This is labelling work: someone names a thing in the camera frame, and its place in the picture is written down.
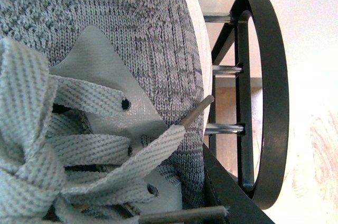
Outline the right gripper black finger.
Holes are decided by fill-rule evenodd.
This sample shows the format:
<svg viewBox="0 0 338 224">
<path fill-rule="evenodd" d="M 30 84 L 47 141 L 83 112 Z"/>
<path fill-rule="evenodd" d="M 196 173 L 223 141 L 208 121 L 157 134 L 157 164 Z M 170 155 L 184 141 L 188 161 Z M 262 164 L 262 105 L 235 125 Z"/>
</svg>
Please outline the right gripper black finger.
<svg viewBox="0 0 338 224">
<path fill-rule="evenodd" d="M 273 223 L 273 221 L 240 189 L 206 145 L 203 145 L 204 201 L 206 207 L 224 206 L 227 215 L 205 223 Z"/>
</svg>

